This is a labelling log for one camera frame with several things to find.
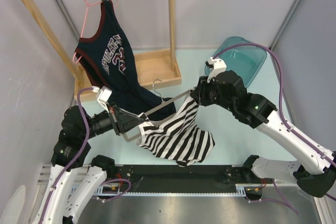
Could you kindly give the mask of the navy basketball jersey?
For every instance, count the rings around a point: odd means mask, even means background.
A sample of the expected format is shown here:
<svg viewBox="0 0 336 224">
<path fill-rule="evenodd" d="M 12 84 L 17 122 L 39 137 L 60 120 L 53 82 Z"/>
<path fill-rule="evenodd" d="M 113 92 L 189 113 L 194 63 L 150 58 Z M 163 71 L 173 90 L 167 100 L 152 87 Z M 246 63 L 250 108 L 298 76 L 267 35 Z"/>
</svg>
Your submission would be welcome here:
<svg viewBox="0 0 336 224">
<path fill-rule="evenodd" d="M 108 100 L 139 115 L 160 105 L 160 96 L 140 86 L 131 45 L 118 23 L 112 1 L 100 4 L 98 30 L 91 38 L 80 38 L 75 49 L 79 63 L 93 86 L 112 91 Z"/>
</svg>

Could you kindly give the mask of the pink wire hanger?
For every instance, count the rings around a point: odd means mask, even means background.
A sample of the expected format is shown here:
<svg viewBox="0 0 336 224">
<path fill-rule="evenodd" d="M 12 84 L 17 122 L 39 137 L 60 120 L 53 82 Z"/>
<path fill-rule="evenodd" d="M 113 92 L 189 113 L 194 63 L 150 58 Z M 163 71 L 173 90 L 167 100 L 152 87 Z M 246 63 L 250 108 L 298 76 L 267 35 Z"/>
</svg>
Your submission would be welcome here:
<svg viewBox="0 0 336 224">
<path fill-rule="evenodd" d="M 81 33 L 79 35 L 79 38 L 82 38 L 82 36 L 84 34 L 84 30 L 85 30 L 85 26 L 86 26 L 86 21 L 87 21 L 87 17 L 88 17 L 89 8 L 91 6 L 99 5 L 99 4 L 102 3 L 102 1 L 96 2 L 96 3 L 89 3 L 88 0 L 83 0 L 83 1 L 84 1 L 85 5 L 86 5 L 86 11 L 85 11 L 85 16 L 84 16 L 84 19 L 83 19 Z M 74 64 L 78 64 L 81 58 L 82 58 L 82 56 L 80 56 L 80 57 L 77 58 L 76 52 L 75 52 L 74 55 L 73 55 L 73 57 L 72 57 L 72 61 L 73 61 Z"/>
</svg>

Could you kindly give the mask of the black white striped tank top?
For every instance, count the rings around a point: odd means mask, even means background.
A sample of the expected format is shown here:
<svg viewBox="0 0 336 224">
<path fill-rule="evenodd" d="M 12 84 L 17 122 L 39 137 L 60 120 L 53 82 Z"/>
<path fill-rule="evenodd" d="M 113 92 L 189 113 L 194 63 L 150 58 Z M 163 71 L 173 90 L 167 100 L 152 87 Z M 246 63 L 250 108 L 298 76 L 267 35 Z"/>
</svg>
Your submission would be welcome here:
<svg viewBox="0 0 336 224">
<path fill-rule="evenodd" d="M 144 113 L 140 114 L 144 122 L 139 125 L 141 138 L 136 141 L 137 146 L 157 158 L 176 161 L 180 167 L 203 162 L 215 147 L 215 141 L 212 133 L 196 125 L 197 113 L 198 104 L 188 95 L 178 112 L 159 126 Z"/>
</svg>

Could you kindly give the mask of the grey hanger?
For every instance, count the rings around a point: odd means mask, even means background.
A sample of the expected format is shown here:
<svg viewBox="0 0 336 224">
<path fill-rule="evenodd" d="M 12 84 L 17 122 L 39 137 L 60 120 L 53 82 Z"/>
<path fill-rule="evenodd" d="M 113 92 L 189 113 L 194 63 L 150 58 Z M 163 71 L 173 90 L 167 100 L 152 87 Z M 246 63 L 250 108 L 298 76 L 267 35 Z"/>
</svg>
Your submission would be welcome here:
<svg viewBox="0 0 336 224">
<path fill-rule="evenodd" d="M 155 80 L 152 82 L 152 88 L 153 88 L 153 91 L 154 91 L 155 93 L 157 93 L 157 94 L 160 96 L 160 98 L 161 98 L 161 104 L 158 105 L 158 106 L 156 106 L 156 107 L 154 107 L 154 108 L 152 108 L 152 109 L 150 109 L 149 111 L 145 112 L 145 114 L 146 114 L 147 116 L 149 116 L 150 114 L 152 114 L 152 113 L 154 113 L 154 112 L 156 112 L 156 111 L 158 111 L 158 110 L 164 108 L 165 106 L 167 106 L 167 105 L 169 105 L 169 104 L 175 102 L 176 100 L 178 100 L 178 99 L 180 99 L 180 98 L 182 98 L 182 97 L 184 97 L 184 96 L 190 94 L 190 90 L 186 90 L 185 92 L 183 92 L 183 93 L 181 93 L 181 94 L 179 94 L 179 95 L 177 95 L 177 96 L 175 96 L 175 97 L 173 97 L 173 98 L 170 98 L 170 99 L 167 100 L 167 101 L 164 101 L 162 95 L 161 95 L 159 92 L 157 92 L 156 89 L 155 89 L 155 83 L 158 82 L 158 81 L 159 81 L 159 82 L 163 82 L 163 80 L 161 80 L 161 79 L 155 79 Z M 125 134 L 122 134 L 122 136 L 123 136 L 123 138 L 124 138 L 124 140 L 125 140 L 126 142 L 132 142 L 132 141 L 138 139 L 138 138 L 141 136 L 141 134 L 139 133 L 139 134 L 136 134 L 136 135 L 134 135 L 134 136 L 132 136 L 132 137 L 128 137 L 128 136 L 127 136 L 127 133 L 125 133 Z"/>
</svg>

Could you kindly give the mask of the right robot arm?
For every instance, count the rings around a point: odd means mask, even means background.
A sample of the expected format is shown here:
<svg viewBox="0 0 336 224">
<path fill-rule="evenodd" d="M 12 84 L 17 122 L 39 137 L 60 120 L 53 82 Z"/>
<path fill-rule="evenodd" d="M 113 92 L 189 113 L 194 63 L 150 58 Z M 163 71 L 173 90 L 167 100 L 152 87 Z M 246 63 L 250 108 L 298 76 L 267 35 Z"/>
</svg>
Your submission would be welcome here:
<svg viewBox="0 0 336 224">
<path fill-rule="evenodd" d="M 261 94 L 247 91 L 243 80 L 233 71 L 219 73 L 212 80 L 201 76 L 191 92 L 201 106 L 216 104 L 230 111 L 239 122 L 270 137 L 286 149 L 295 161 L 278 161 L 249 156 L 242 176 L 249 183 L 259 178 L 295 183 L 307 194 L 322 198 L 335 183 L 335 152 L 305 136 L 290 122 L 281 119 L 276 106 Z"/>
</svg>

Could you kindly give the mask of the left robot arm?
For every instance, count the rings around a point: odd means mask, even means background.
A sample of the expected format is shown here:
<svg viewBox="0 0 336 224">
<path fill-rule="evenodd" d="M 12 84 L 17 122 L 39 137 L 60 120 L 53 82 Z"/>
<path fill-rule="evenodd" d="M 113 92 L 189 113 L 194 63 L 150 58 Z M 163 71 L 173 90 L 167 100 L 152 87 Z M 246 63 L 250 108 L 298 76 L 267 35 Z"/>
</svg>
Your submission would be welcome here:
<svg viewBox="0 0 336 224">
<path fill-rule="evenodd" d="M 95 190 L 117 175 L 115 161 L 98 155 L 92 159 L 84 180 L 71 194 L 72 186 L 83 167 L 91 146 L 89 139 L 113 130 L 121 135 L 144 122 L 144 118 L 123 111 L 116 105 L 90 117 L 80 105 L 68 108 L 61 123 L 58 142 L 54 146 L 48 185 L 33 223 L 77 223 Z"/>
</svg>

